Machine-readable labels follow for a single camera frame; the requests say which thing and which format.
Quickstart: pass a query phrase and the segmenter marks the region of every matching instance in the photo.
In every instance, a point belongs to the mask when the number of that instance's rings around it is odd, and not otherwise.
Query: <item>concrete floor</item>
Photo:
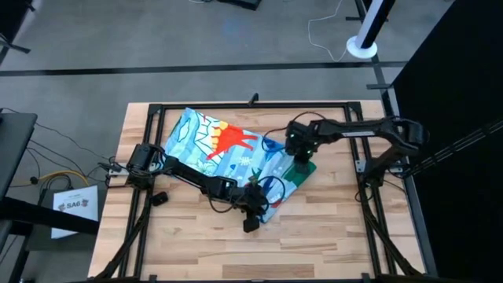
[[[28,15],[15,40],[32,52],[9,51],[0,71],[328,62],[324,50],[309,44],[307,21],[333,14],[337,4],[264,0],[252,12],[216,1],[35,0],[38,10]],[[377,39],[380,59],[409,60],[449,5],[443,0],[397,1]],[[313,40],[338,57],[361,25],[344,18],[357,15],[354,2],[343,0],[337,17],[312,25]],[[346,55],[343,61],[357,60]],[[387,83],[399,72],[385,68]],[[37,113],[39,123],[112,156],[129,102],[248,100],[255,92],[262,100],[379,99],[378,91],[365,88],[367,83],[377,83],[372,68],[0,77],[0,107]],[[84,171],[100,161],[41,128],[33,139],[77,160]],[[59,169],[39,162],[43,174]],[[35,172],[33,160],[25,157],[15,180]],[[35,202],[38,190],[11,189],[9,195]],[[21,240],[16,239],[0,274],[9,273]],[[91,256],[91,248],[32,252],[24,276],[40,283],[82,280]],[[6,280],[0,276],[0,282]]]

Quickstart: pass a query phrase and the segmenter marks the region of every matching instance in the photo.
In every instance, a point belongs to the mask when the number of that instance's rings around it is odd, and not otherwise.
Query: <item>wooden tabletop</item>
[[[380,101],[361,103],[365,119],[384,115]],[[134,146],[141,143],[148,105],[129,104],[116,154],[118,162],[127,162]],[[306,110],[344,121],[343,110],[336,108],[206,109],[201,112],[264,134],[284,127]],[[162,145],[182,110],[169,110],[166,114]],[[308,123],[315,118],[305,115],[299,121]],[[270,137],[280,142],[285,139],[283,132]],[[369,140],[374,156],[389,146],[380,138]],[[372,274],[362,209],[354,199],[357,182],[349,141],[323,145],[312,161],[318,169],[267,224],[252,233],[243,232],[244,215],[239,211],[215,213],[198,189],[167,176],[157,177],[154,193],[167,191],[170,200],[152,208],[141,278],[146,280],[150,274],[157,274],[159,280],[343,279],[360,278],[363,272]],[[386,180],[402,186],[390,175]],[[111,186],[123,183],[124,178],[111,180]],[[424,271],[405,193],[386,183],[380,191],[391,239],[415,268]],[[131,194],[132,189],[127,187],[108,190],[90,276],[98,274],[123,243]],[[138,214],[144,195],[141,195]],[[383,272],[387,272],[384,250],[380,241],[377,242],[381,266]],[[132,274],[135,256],[136,244],[131,249],[128,274]]]

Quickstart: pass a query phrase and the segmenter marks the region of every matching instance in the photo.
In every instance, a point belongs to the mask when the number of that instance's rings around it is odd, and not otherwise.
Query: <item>pole base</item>
[[[348,39],[346,42],[346,48],[351,55],[360,58],[360,59],[370,59],[377,54],[377,44],[374,42],[372,46],[370,46],[367,49],[363,49],[360,47],[357,47],[356,44],[356,36],[353,36],[352,38]]]

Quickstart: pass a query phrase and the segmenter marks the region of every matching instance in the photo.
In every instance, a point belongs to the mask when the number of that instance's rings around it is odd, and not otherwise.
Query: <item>white cable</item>
[[[309,43],[312,45],[312,46],[316,46],[316,47],[319,47],[319,48],[322,48],[324,50],[327,50],[329,52],[329,55],[330,55],[330,58],[332,58],[332,61],[334,62],[339,62],[343,59],[344,55],[346,55],[346,51],[347,51],[347,48],[344,47],[344,52],[343,54],[340,56],[340,58],[338,60],[334,59],[333,58],[333,55],[332,55],[332,52],[330,52],[330,50],[324,46],[321,46],[321,45],[318,45],[316,43],[313,43],[313,41],[311,40],[311,22],[314,22],[314,21],[319,21],[319,20],[327,20],[327,19],[330,19],[330,18],[333,18],[337,15],[337,13],[339,12],[339,8],[340,8],[340,4],[342,4],[343,0],[340,0],[339,1],[339,4],[337,5],[337,8],[336,8],[336,12],[331,15],[331,16],[328,16],[328,17],[322,17],[322,18],[319,18],[319,19],[313,19],[313,20],[309,20],[307,22],[307,38],[309,39]]]

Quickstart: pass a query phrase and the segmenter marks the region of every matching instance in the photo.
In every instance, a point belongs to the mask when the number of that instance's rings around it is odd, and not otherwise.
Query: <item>colorful cloth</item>
[[[299,173],[293,164],[293,156],[287,155],[283,148],[282,144],[269,138],[186,108],[165,149],[166,154],[199,172],[235,179],[239,186],[264,178],[260,185],[271,205],[261,221],[267,222],[280,203],[288,199],[316,169],[309,163],[309,172]],[[275,178],[265,178],[271,175],[285,184],[283,199],[282,184]]]

